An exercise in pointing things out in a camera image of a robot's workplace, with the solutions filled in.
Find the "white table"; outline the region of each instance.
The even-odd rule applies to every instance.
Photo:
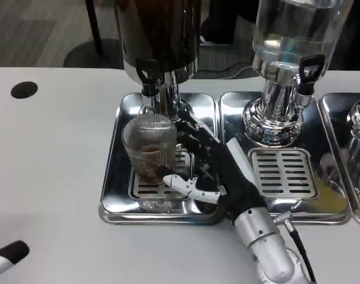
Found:
[[[25,80],[37,94],[14,99],[11,88]],[[181,90],[216,99],[262,83],[191,80]],[[31,247],[0,284],[258,282],[228,221],[117,227],[98,217],[115,111],[139,90],[118,70],[0,69],[0,247],[17,239]],[[316,95],[339,91],[360,92],[360,73],[329,72]],[[357,223],[299,231],[318,283],[360,283]]]

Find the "cord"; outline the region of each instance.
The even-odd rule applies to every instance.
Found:
[[[290,237],[295,242],[295,244],[296,244],[296,246],[298,248],[298,251],[299,251],[300,255],[303,258],[304,264],[306,265],[307,271],[309,272],[309,275],[310,275],[310,280],[313,283],[316,284],[316,278],[315,278],[314,271],[313,271],[313,269],[311,267],[310,260],[309,260],[309,258],[307,256],[306,249],[304,248],[304,245],[302,243],[302,240],[301,240],[301,238],[299,236],[298,231],[295,229],[294,231],[289,232],[289,234],[290,234]]]
[[[236,74],[230,76],[230,77],[224,77],[224,78],[219,78],[220,80],[231,80],[231,79],[235,79],[237,76],[240,75],[241,72],[243,72],[244,70],[247,70],[249,68],[252,68],[252,66],[245,66],[244,68],[240,69]]]
[[[240,65],[240,64],[251,64],[251,63],[249,63],[249,62],[236,62],[233,65],[228,66],[227,68],[224,68],[224,69],[221,69],[221,70],[198,70],[197,73],[202,73],[202,72],[206,73],[207,72],[207,73],[219,74],[219,73],[227,72],[228,70],[230,70],[230,69],[232,69],[235,66]],[[245,67],[239,69],[239,71],[237,73],[235,73],[234,75],[232,75],[232,76],[228,76],[228,77],[224,77],[224,78],[218,78],[218,79],[219,80],[235,79],[237,76],[240,75],[241,72],[243,72],[244,70],[249,69],[251,67],[252,67],[251,65],[245,66]]]

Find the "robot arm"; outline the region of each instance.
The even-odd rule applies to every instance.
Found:
[[[277,227],[282,223],[291,225],[291,214],[280,215],[275,220],[271,218],[257,189],[253,169],[238,141],[233,138],[223,144],[192,114],[180,112],[179,116],[177,129],[183,132],[179,140],[189,151],[212,164],[220,183],[209,178],[208,182],[189,179],[160,167],[157,174],[163,182],[189,198],[221,207],[236,227],[243,245],[253,254],[262,283],[309,284],[299,257],[285,246]]]

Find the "chair leg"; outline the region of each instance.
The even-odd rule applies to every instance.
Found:
[[[89,17],[90,28],[92,29],[93,39],[95,42],[95,49],[98,56],[103,55],[103,47],[101,36],[99,32],[97,16],[96,16],[96,9],[94,0],[85,0],[87,15]]]

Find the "black tap handle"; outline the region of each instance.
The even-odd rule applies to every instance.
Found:
[[[303,57],[299,63],[299,76],[301,83],[315,83],[320,77],[320,74],[322,74],[325,61],[326,56],[324,54]],[[312,66],[316,66],[316,70],[314,72],[308,72],[308,74],[306,74],[304,72],[304,69]]]
[[[313,56],[303,57],[299,63],[299,77],[300,83],[297,88],[297,92],[305,95],[311,96],[314,94],[314,84],[319,79],[320,75],[323,72],[325,66],[326,56],[324,54],[318,54]],[[305,69],[308,67],[316,67],[315,71]]]
[[[156,96],[158,94],[157,86],[164,83],[164,72],[161,71],[158,62],[153,59],[137,59],[135,65],[143,84],[142,94],[147,97]]]

